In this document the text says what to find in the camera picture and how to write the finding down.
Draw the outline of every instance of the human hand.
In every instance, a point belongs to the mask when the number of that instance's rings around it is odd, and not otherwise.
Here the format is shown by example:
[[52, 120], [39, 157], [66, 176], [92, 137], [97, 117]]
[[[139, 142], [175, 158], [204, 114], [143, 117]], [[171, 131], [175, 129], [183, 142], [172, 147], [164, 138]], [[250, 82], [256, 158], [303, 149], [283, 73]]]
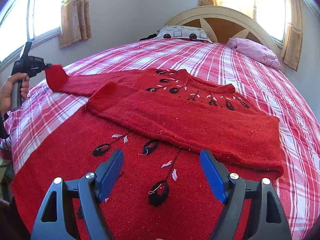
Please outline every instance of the human hand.
[[0, 89], [0, 113], [1, 116], [4, 116], [11, 108], [11, 92], [13, 84], [17, 81], [23, 80], [20, 94], [22, 97], [22, 102], [27, 100], [27, 94], [29, 93], [29, 80], [30, 78], [26, 73], [15, 73], [14, 75], [8, 77], [7, 81], [3, 84]]

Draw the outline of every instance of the sweater sleeve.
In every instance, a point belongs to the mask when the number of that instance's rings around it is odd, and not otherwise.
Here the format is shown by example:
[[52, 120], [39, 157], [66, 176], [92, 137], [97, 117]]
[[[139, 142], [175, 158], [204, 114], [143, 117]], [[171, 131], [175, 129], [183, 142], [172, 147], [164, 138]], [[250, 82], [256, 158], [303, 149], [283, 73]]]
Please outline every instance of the sweater sleeve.
[[86, 109], [152, 139], [255, 170], [284, 172], [279, 119], [213, 108], [109, 82], [89, 98]]
[[109, 81], [131, 86], [142, 75], [143, 70], [127, 70], [96, 75], [68, 76], [61, 65], [52, 65], [45, 70], [47, 84], [54, 92], [77, 96], [92, 96]]

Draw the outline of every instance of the wall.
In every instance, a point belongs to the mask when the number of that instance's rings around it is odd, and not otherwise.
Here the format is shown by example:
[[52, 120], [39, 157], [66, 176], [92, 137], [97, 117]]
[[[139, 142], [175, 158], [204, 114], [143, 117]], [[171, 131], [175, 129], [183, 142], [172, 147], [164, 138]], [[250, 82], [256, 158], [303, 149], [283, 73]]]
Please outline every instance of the wall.
[[298, 72], [285, 69], [285, 75], [298, 89], [320, 121], [320, 21], [301, 0], [302, 49]]
[[[197, 6], [198, 0], [90, 0], [92, 38], [60, 49], [54, 37], [31, 49], [30, 55], [45, 62], [63, 66], [92, 54], [138, 41], [156, 33], [176, 14]], [[10, 76], [13, 64], [0, 73], [3, 83]], [[45, 78], [44, 73], [32, 78], [34, 86]]]

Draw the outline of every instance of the red sweater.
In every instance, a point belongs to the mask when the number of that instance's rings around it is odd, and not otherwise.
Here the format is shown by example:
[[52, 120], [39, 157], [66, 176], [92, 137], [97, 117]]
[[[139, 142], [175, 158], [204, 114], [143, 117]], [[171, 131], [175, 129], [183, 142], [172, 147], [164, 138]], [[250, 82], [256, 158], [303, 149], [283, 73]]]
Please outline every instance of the red sweater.
[[[94, 171], [116, 148], [124, 151], [123, 174], [101, 209], [117, 240], [209, 237], [222, 204], [199, 165], [197, 154], [204, 148], [245, 179], [273, 181], [283, 173], [279, 120], [261, 112], [232, 85], [205, 82], [185, 70], [68, 77], [54, 67], [46, 70], [46, 77], [53, 91], [91, 97], [44, 140], [14, 178], [12, 189], [29, 229], [55, 177], [78, 179]], [[111, 138], [113, 134], [127, 135], [128, 142]], [[161, 142], [142, 156], [150, 138]], [[92, 151], [105, 143], [111, 149], [93, 156]], [[161, 168], [170, 160], [172, 165]], [[173, 168], [177, 181], [171, 177]], [[159, 207], [151, 206], [148, 191], [164, 179], [169, 196]], [[248, 212], [246, 203], [238, 239]], [[85, 235], [83, 221], [78, 226]]]

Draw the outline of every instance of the ribbed neckline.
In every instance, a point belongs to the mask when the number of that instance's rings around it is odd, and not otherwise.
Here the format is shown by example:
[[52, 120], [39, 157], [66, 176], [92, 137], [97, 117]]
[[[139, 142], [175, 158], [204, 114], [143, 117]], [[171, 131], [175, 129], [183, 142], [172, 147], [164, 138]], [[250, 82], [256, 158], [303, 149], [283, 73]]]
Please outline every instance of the ribbed neckline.
[[209, 82], [206, 82], [208, 85], [201, 84], [201, 83], [197, 82], [195, 80], [195, 78], [192, 77], [187, 72], [186, 69], [180, 69], [177, 71], [177, 73], [179, 74], [179, 77], [182, 77], [184, 80], [187, 81], [187, 83], [186, 83], [187, 86], [192, 86], [194, 88], [198, 88], [201, 90], [205, 90], [205, 91], [208, 91], [211, 93], [217, 93], [217, 94], [222, 94], [222, 93], [227, 93], [227, 92], [234, 93], [236, 91], [235, 87], [232, 84], [228, 84], [225, 86], [220, 86], [220, 85], [215, 85], [215, 84], [210, 85]]

